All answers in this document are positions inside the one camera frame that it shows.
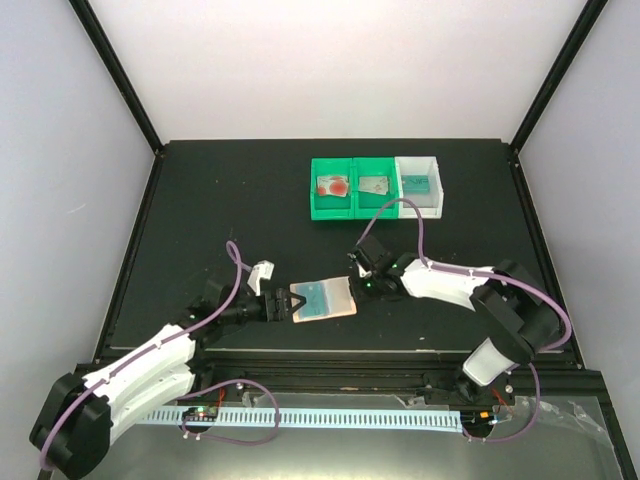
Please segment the teal card in bin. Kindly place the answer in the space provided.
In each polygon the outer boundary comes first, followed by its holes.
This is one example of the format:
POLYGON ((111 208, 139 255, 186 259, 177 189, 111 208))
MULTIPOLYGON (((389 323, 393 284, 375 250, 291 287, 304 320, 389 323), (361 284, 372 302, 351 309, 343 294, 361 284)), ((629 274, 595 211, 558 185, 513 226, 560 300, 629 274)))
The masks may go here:
POLYGON ((407 174, 401 176, 403 192, 406 195, 426 195, 430 193, 430 181, 427 175, 407 174))

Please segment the teal card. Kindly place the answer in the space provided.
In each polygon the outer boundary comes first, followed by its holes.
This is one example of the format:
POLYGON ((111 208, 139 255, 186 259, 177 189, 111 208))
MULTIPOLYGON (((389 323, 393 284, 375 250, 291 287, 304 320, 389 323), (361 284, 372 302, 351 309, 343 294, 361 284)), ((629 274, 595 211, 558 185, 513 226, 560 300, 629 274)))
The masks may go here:
POLYGON ((403 192, 406 195, 426 195, 430 193, 430 181, 427 175, 407 174, 401 176, 403 192))
POLYGON ((324 284, 307 282, 298 284, 295 293, 305 298, 305 305, 297 313, 300 320, 313 320, 324 317, 328 313, 324 284))

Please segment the beige card holder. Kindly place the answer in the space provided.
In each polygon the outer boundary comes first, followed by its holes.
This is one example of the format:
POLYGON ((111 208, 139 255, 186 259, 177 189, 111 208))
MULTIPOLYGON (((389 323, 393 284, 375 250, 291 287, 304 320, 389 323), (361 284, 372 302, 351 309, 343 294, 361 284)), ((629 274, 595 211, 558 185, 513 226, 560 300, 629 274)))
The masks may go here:
MULTIPOLYGON (((325 280, 310 281, 324 284, 328 313, 324 317, 313 320, 300 320, 298 315, 293 318, 294 323, 327 320, 336 317, 351 316, 357 313, 357 306, 350 289, 350 281, 347 276, 333 277, 325 280)), ((295 292, 295 287, 301 283, 290 285, 290 291, 295 292)))

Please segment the black frame post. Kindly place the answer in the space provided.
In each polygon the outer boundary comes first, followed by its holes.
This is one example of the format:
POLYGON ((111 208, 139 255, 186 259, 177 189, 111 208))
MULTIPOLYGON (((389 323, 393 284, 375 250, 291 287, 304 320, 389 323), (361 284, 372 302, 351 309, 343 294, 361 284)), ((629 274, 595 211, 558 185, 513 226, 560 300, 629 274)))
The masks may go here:
POLYGON ((124 100, 151 151, 155 155, 158 155, 163 151, 164 144, 154 128, 143 103, 141 102, 91 3, 87 0, 70 0, 69 4, 80 21, 104 67, 108 71, 120 96, 124 100))
POLYGON ((522 152, 607 4, 608 0, 585 2, 510 142, 510 149, 515 154, 522 152))

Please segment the left black frame post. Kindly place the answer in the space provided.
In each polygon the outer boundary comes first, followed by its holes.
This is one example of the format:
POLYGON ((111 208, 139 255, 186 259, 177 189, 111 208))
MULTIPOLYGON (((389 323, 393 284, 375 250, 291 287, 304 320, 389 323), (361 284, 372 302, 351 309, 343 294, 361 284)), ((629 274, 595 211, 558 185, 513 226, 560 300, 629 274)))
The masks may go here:
POLYGON ((70 0, 69 4, 80 21, 104 67, 108 71, 120 96, 124 100, 151 151, 155 155, 158 155, 163 151, 164 144, 154 128, 143 103, 141 102, 91 3, 87 0, 70 0))

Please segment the green bin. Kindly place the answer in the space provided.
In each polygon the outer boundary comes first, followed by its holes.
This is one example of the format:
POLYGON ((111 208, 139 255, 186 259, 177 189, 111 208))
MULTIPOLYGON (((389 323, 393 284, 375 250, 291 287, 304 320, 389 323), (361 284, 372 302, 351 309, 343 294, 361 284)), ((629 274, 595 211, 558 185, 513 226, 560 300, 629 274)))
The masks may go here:
POLYGON ((311 219, 353 219, 352 179, 352 158, 313 158, 310 173, 311 219))
POLYGON ((393 157, 354 157, 352 161, 352 187, 354 196, 354 218, 371 219, 380 208, 399 197, 399 183, 396 164, 393 157), (360 176, 388 176, 390 181, 389 193, 386 196, 360 193, 358 180, 360 176))

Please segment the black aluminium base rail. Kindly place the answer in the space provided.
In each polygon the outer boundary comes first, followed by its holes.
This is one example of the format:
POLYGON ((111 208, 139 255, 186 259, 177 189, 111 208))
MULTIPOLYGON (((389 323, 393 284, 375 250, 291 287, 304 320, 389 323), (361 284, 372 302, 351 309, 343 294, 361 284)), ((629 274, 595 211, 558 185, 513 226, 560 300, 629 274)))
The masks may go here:
MULTIPOLYGON (((253 380, 278 393, 414 393, 426 389, 428 372, 450 378, 468 351, 234 351, 209 350, 188 364, 204 376, 200 388, 232 378, 253 380)), ((569 353, 543 353, 533 364, 542 392, 586 391, 600 373, 569 353)))

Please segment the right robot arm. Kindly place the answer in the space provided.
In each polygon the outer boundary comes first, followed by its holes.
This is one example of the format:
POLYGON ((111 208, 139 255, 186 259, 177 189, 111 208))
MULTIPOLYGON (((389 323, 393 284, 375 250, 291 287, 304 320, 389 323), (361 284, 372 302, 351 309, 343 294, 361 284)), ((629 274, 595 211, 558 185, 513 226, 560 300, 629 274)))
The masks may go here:
POLYGON ((491 384, 538 353, 568 341, 572 325, 566 311, 532 283, 513 261, 496 267, 462 267, 420 254, 394 255, 375 237, 359 240, 349 253, 359 279, 353 293, 364 299, 431 299, 479 315, 483 340, 462 363, 454 379, 457 396, 476 403, 491 384))

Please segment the left green bin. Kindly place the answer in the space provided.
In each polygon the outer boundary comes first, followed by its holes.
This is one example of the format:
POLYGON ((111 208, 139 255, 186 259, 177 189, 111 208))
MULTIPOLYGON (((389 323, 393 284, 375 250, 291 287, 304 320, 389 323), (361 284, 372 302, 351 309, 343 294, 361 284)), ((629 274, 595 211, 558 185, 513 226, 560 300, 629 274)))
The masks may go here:
POLYGON ((313 158, 310 173, 311 219, 353 219, 352 179, 352 158, 313 158))

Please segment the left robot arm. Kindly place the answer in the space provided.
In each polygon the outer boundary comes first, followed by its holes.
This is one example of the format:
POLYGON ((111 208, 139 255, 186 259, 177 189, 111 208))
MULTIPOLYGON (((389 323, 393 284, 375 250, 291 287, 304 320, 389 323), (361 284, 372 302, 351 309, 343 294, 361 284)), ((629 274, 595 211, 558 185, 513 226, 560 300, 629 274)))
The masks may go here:
POLYGON ((81 479, 113 443, 156 408, 188 395, 207 397, 213 372, 201 351, 228 325, 289 320, 306 303, 285 288, 255 294, 237 285, 209 284, 141 346, 100 370, 66 373, 52 385, 29 435, 44 470, 81 479))

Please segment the small circuit board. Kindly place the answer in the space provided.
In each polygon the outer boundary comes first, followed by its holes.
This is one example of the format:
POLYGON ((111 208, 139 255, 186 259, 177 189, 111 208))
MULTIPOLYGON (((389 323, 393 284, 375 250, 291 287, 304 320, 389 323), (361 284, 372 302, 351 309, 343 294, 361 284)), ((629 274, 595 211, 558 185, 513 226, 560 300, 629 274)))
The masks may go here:
POLYGON ((460 413, 461 422, 465 427, 495 425, 505 419, 499 413, 493 411, 462 411, 460 413))
POLYGON ((214 422, 218 416, 216 406, 192 406, 182 414, 184 422, 214 422))

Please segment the right black frame post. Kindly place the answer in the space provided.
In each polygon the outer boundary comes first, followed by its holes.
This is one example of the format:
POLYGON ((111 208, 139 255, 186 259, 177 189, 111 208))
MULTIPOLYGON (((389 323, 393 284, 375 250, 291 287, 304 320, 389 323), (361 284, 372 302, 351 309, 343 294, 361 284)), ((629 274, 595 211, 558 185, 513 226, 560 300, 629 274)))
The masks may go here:
POLYGON ((585 2, 510 142, 510 149, 515 154, 522 152, 607 4, 608 0, 585 2))

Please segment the grey patterned card in bin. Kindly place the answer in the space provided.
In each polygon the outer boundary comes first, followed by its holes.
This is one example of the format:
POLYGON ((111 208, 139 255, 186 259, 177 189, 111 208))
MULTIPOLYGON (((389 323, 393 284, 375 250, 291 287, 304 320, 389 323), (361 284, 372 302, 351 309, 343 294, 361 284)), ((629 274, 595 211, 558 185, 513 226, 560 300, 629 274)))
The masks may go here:
POLYGON ((386 196, 389 193, 390 181, 388 176, 360 176, 358 191, 360 193, 386 196))

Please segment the middle green bin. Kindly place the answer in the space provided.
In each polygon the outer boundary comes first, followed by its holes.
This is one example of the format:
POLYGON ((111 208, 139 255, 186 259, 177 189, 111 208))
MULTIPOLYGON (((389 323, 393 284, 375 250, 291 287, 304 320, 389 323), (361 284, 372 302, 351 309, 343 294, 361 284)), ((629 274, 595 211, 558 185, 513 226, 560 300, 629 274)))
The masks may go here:
POLYGON ((393 157, 354 157, 352 161, 352 187, 354 196, 354 218, 371 219, 380 208, 399 197, 399 183, 396 164, 393 157), (389 193, 386 196, 360 193, 358 180, 360 176, 388 176, 390 181, 389 193))

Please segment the left small circuit board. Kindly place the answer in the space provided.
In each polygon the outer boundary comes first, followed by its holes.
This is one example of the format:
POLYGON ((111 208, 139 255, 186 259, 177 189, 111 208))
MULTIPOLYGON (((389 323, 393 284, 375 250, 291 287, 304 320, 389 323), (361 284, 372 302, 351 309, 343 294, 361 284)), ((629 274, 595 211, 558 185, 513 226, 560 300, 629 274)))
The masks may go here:
POLYGON ((218 416, 216 406, 192 406, 182 414, 184 422, 214 422, 218 416))

